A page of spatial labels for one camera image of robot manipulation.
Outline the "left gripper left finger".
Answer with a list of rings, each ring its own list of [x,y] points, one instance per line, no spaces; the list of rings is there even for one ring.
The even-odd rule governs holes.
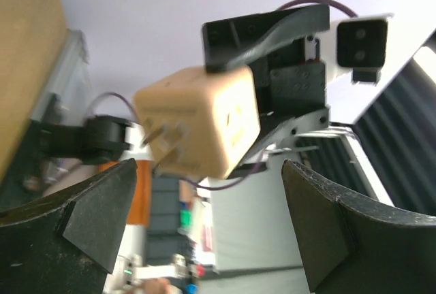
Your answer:
[[[136,161],[1,213],[1,292],[101,293],[136,189]]]

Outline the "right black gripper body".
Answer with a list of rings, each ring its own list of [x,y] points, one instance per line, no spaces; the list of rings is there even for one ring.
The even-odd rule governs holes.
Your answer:
[[[310,35],[249,64],[260,117],[298,117],[326,106],[325,64]]]

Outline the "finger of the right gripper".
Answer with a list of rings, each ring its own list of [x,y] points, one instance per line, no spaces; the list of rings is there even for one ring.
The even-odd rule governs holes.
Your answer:
[[[202,26],[204,66],[208,73],[230,71],[329,28],[326,4],[206,22]]]
[[[261,117],[261,132],[255,144],[234,169],[234,177],[245,177],[249,172],[265,172],[268,169],[266,151],[260,164],[256,165],[261,151],[272,144],[276,149],[291,149],[297,136],[326,129],[329,126],[329,117],[330,108],[326,106],[298,117],[279,118],[273,114]]]

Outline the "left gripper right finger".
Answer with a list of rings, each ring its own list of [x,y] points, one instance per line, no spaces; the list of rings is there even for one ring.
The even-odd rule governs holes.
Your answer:
[[[388,206],[286,160],[287,206],[312,293],[434,293],[435,217]]]

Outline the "orange cube plug adapter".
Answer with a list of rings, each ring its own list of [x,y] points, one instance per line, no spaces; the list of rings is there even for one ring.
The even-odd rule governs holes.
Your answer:
[[[260,133],[251,69],[188,67],[141,88],[133,106],[157,171],[225,179]]]

